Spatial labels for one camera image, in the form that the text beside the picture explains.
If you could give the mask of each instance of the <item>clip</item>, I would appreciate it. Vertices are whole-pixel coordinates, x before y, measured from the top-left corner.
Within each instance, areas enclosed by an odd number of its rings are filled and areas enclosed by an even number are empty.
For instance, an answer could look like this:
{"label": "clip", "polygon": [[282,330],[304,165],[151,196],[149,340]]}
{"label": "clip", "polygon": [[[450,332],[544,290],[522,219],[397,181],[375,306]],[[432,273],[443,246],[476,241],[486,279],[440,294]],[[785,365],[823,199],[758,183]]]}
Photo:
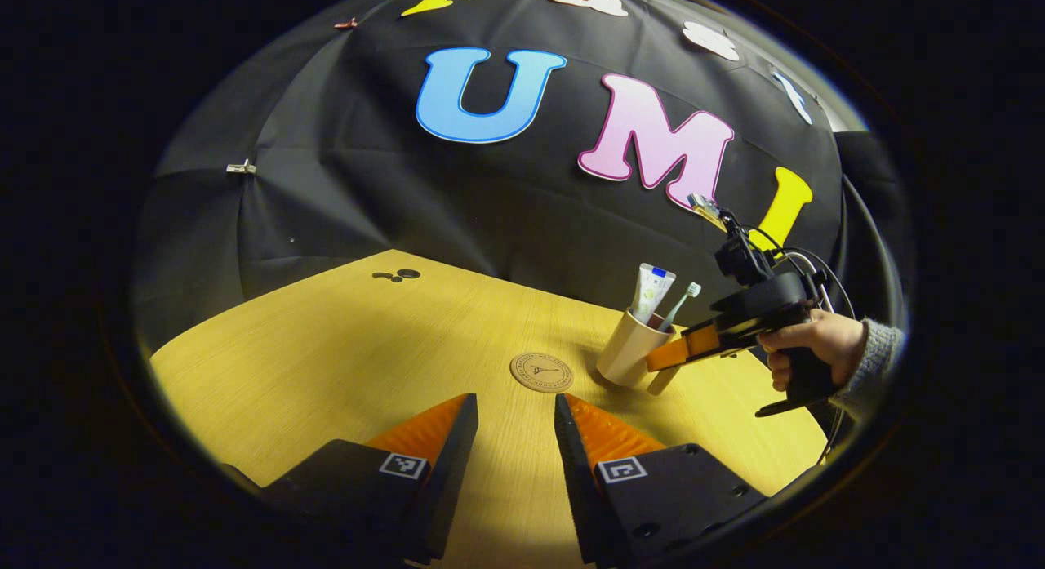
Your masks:
{"label": "clip", "polygon": [[258,168],[251,164],[250,159],[245,159],[243,164],[228,164],[225,166],[225,173],[249,173],[251,175],[257,175]]}
{"label": "clip", "polygon": [[718,226],[719,230],[727,232],[724,224],[722,224],[721,212],[719,212],[718,206],[715,205],[715,202],[709,200],[709,198],[695,194],[687,196],[687,200],[690,201],[690,207],[693,211],[703,217],[707,222]]}

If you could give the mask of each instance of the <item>blue letter u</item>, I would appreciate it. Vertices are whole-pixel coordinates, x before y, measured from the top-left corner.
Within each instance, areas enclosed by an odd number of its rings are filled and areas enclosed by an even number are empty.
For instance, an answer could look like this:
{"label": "blue letter u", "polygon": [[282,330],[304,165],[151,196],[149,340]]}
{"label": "blue letter u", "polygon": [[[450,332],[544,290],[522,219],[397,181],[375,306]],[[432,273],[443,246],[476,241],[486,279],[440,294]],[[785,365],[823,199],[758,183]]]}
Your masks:
{"label": "blue letter u", "polygon": [[461,107],[461,96],[477,63],[490,58],[485,48],[445,48],[429,54],[428,75],[417,96],[417,121],[446,140],[496,142],[525,131],[537,115],[544,86],[553,70],[566,66],[563,56],[541,50],[513,50],[515,77],[508,98],[492,114],[472,114]]}

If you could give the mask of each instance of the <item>gray sleeve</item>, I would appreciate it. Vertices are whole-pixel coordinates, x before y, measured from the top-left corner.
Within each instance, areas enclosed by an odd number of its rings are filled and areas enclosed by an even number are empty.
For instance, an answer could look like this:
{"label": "gray sleeve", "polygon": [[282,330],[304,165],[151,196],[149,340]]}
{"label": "gray sleeve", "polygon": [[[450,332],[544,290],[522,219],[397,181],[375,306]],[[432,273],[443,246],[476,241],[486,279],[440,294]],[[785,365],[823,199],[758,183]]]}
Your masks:
{"label": "gray sleeve", "polygon": [[865,420],[878,406],[900,355],[906,336],[899,328],[863,319],[867,344],[860,364],[850,381],[833,394],[830,402],[857,420]]}

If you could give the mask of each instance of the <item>letter m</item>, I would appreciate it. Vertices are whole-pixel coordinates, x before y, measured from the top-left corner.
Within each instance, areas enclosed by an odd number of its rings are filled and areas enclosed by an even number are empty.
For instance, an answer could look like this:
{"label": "letter m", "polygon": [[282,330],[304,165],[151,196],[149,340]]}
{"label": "letter m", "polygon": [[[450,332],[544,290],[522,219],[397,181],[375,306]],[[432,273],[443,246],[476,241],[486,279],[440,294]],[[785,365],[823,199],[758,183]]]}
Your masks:
{"label": "letter m", "polygon": [[713,114],[698,111],[673,131],[651,86],[616,73],[603,75],[602,83],[611,92],[606,123],[595,149],[578,157],[581,168],[603,179],[626,181],[631,177],[631,165],[625,156],[634,138],[643,186],[656,187],[681,161],[681,175],[668,184],[668,198],[687,209],[691,209],[687,201],[690,194],[714,200],[733,129]]}

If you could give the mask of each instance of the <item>beige cup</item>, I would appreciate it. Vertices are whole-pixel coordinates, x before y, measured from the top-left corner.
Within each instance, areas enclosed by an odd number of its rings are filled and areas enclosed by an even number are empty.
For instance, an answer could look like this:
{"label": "beige cup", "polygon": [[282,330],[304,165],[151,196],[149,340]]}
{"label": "beige cup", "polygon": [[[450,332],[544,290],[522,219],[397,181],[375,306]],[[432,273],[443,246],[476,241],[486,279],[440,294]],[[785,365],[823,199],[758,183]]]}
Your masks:
{"label": "beige cup", "polygon": [[646,356],[675,336],[674,326],[669,326],[665,333],[657,332],[656,326],[661,322],[664,318],[654,314],[650,317],[653,326],[647,326],[636,320],[630,310],[625,310],[595,368],[617,385],[632,387],[637,384],[649,372],[646,371]]}

